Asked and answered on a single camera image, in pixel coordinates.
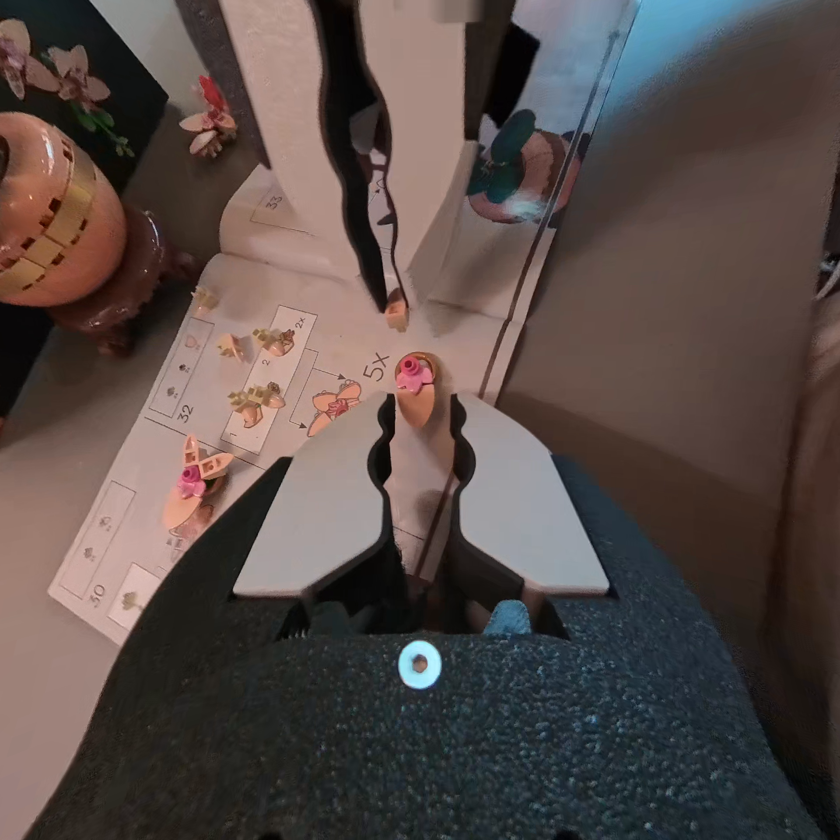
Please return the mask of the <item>tan petal with pink flower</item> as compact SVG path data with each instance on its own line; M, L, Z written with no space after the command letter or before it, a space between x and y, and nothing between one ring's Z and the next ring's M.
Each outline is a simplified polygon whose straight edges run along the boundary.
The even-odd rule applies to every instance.
M215 506L209 484L198 465L185 467L164 504L162 521L174 536L197 536L213 517Z
M414 428L426 425L435 405L437 363L422 351L404 355L395 367L395 396L399 410Z

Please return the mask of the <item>tan brick orchid flower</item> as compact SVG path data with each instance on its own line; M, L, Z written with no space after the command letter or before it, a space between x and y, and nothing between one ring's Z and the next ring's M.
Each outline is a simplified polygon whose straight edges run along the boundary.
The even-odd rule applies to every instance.
M209 76L200 75L194 88L203 110L180 120L179 127L192 135L188 151L196 158L214 159L237 137L237 123L225 95Z

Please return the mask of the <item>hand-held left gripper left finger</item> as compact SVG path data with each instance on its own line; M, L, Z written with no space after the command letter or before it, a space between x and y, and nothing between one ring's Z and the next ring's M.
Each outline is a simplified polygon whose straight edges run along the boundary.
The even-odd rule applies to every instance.
M238 599L340 602L351 615L397 597L385 483L396 399L373 392L292 457L234 584Z

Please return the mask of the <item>black building set box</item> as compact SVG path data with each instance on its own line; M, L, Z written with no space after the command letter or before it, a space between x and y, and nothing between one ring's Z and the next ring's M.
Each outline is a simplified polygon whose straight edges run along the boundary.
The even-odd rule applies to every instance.
M88 58L91 93L109 89L107 98L86 111L81 104L82 82L71 82L70 99L46 91L30 81L18 97L2 74L1 110L26 112L57 126L89 153L121 193L157 129L169 100L106 19L88 1L2 1L2 20L18 19L27 27L28 53L59 74L49 49L71 52L81 46Z

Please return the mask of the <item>grey desk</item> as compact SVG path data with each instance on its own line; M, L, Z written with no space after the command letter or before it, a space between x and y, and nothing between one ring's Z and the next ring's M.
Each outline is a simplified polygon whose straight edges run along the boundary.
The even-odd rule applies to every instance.
M838 2L642 2L499 400L696 588L750 678L833 191ZM47 593L186 308L53 331L2 435L2 838L118 653Z

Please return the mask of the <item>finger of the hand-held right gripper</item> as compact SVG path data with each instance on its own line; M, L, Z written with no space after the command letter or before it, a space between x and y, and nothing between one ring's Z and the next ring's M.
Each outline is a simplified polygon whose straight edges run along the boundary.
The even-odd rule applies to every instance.
M483 2L360 2L366 65L389 141L374 231L412 308L479 309L457 257L477 142L467 139L467 27Z
M351 118L375 102L362 66L353 2L220 3L238 70L266 150L290 255L270 258L348 283L373 310L387 299L381 247L371 228L369 183Z

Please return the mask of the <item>white instruction booklet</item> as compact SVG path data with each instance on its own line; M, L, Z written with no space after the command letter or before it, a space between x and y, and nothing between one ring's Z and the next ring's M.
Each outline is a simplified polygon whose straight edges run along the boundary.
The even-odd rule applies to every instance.
M353 8L361 36L359 3ZM227 204L219 255L201 282L219 297L198 317L193 305L156 375L143 409L48 589L49 596L115 644L130 635L177 561L234 501L281 458L293 457L317 432L373 392L396 393L395 368L422 351L437 363L435 405L425 426L397 414L392 441L391 499L396 547L408 573L429 571L445 540L452 439L448 397L467 392L496 401L582 166L586 134L598 120L639 2L515 2L512 20L541 38L526 86L500 126L484 116L469 171L461 234L469 298L479 309L430 301L409 308L407 331L390 329L365 293L348 283L270 260L274 246L289 256L283 230L259 211L277 210L279 188L260 165ZM400 288L372 221L382 194L389 141L382 98L364 58L375 102L351 118L353 147L369 183L371 228L381 247L387 291ZM276 357L261 350L254 329L294 329L295 347ZM254 357L244 364L217 353L222 333L249 336ZM263 409L250 429L227 394L276 382L285 407ZM187 435L204 458L235 456L224 475L209 480L215 511L193 537L171 535L162 521L182 472Z

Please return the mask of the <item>pink brick vase brown stand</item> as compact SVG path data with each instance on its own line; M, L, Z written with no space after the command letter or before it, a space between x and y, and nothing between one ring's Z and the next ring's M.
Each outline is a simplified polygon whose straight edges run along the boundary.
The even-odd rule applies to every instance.
M163 280L194 288L203 264L148 211L124 204L90 155L23 112L1 116L1 301L43 309L124 357L133 322Z

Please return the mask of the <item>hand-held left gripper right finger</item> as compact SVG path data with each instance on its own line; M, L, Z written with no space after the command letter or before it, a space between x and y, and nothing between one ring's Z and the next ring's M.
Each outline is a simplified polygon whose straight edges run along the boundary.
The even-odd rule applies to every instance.
M610 582L550 450L476 395L451 397L457 486L449 579L491 613L519 601L538 617L549 599L602 597Z

